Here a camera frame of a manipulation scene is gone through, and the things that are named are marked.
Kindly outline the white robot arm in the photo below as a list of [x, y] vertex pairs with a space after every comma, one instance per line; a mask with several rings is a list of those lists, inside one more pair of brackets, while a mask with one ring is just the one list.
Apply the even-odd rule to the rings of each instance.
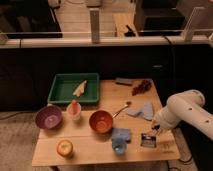
[[171, 95], [154, 114], [152, 129], [172, 130], [180, 121], [195, 127], [213, 141], [213, 114], [206, 111], [204, 95], [195, 89]]

